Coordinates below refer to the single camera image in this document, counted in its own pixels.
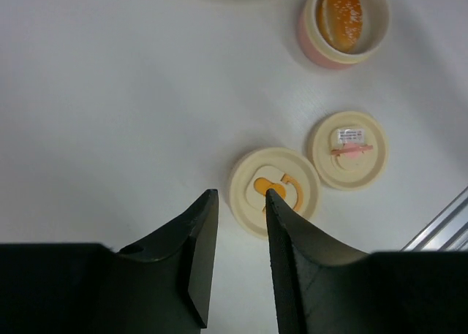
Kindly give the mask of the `sesame bun toy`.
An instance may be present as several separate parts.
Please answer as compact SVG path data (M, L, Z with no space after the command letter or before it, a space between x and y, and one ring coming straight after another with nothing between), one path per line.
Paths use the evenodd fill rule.
M320 0L317 26L325 41L334 49L349 53L363 30L360 0Z

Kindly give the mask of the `cream lid pink handle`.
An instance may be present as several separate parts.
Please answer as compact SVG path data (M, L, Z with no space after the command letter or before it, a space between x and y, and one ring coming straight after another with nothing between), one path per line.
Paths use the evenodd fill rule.
M368 113L343 111L313 126L307 157L327 186L355 191L385 171L389 145L385 131Z

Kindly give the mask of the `cream lid orange handle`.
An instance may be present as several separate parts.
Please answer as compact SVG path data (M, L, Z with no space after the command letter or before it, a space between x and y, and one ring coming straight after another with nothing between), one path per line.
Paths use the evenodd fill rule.
M266 194L274 190L299 216L310 220L320 206L320 178L312 163L288 148L249 152L234 166L228 203L237 222L253 236L266 239Z

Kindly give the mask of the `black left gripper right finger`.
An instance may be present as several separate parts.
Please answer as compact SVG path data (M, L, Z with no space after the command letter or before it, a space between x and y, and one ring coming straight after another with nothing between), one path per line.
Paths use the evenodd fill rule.
M367 254L299 216L273 189L265 201L279 332L366 332L358 278Z

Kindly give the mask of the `aluminium front rail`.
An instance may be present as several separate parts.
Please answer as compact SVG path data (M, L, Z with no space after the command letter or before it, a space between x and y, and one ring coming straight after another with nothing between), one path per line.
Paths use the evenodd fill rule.
M465 188L402 251L467 251L467 195Z

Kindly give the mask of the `pink round container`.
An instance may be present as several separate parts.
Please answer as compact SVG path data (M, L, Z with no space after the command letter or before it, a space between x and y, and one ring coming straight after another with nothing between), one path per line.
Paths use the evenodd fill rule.
M388 0L306 0L298 44L315 64L346 69L375 53L389 27Z

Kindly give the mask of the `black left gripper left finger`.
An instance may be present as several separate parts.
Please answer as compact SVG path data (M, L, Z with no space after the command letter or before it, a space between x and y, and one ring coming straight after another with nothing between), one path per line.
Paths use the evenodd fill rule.
M219 194L118 252L119 329L205 329L219 225Z

